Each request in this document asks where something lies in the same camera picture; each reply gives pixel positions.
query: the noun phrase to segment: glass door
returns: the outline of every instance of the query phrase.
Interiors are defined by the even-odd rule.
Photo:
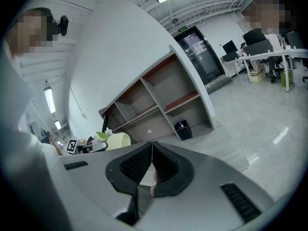
[[[176,36],[175,40],[191,60],[204,85],[225,74],[212,47],[196,27]]]

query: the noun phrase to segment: ceiling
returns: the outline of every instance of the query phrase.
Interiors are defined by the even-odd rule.
[[[21,72],[25,81],[33,89],[33,109],[40,121],[36,121],[51,132],[56,131],[55,120],[62,126],[67,124],[64,101],[66,65],[78,44],[80,33],[91,13],[102,0],[29,0],[25,8],[47,7],[56,21],[62,15],[69,18],[67,35],[58,37],[48,47],[36,48],[35,54],[21,57]],[[240,12],[253,0],[170,0],[159,4],[156,0],[129,0],[156,19],[169,33],[173,34],[182,26],[204,22],[217,16]],[[173,18],[178,22],[173,25]],[[49,112],[43,89],[51,86],[56,112]]]

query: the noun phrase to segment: desk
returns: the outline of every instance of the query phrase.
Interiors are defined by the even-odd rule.
[[[252,80],[251,80],[251,76],[250,76],[250,72],[249,72],[249,68],[248,68],[248,64],[247,64],[246,60],[251,60],[251,61],[262,60],[262,59],[267,59],[270,56],[282,56],[284,70],[285,70],[286,73],[288,73],[288,65],[287,65],[287,61],[286,61],[285,56],[289,56],[290,58],[295,58],[295,57],[308,58],[308,50],[306,50],[306,49],[287,49],[287,50],[281,49],[281,50],[275,51],[275,52],[268,52],[268,53],[253,55],[253,56],[243,56],[239,59],[235,59],[233,61],[229,61],[229,62],[226,62],[226,63],[223,63],[223,64],[224,64],[225,68],[227,68],[228,64],[237,64],[238,62],[244,61],[245,67],[246,67],[246,70],[247,70],[247,74],[248,74],[248,78],[249,78],[249,82],[251,83]],[[291,67],[292,76],[294,76],[294,74],[293,74],[293,62],[291,61],[291,59],[290,59],[290,67]],[[286,74],[285,78],[286,78],[286,80],[285,80],[286,81],[286,91],[289,92],[289,75]]]

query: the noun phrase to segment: green exit sign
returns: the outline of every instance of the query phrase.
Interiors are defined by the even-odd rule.
[[[186,26],[183,26],[183,27],[181,27],[180,29],[178,29],[178,31],[179,32],[182,32],[182,31],[184,31],[184,30],[186,30],[187,29],[187,27]]]

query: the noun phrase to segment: black monitor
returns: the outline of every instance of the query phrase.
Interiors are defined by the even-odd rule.
[[[243,39],[247,45],[252,45],[266,40],[266,37],[261,31],[261,28],[255,28],[243,35]]]
[[[235,47],[235,44],[233,43],[233,41],[231,40],[230,42],[226,43],[223,46],[223,49],[225,50],[225,52],[227,54],[233,52],[233,51],[237,51],[237,48]]]

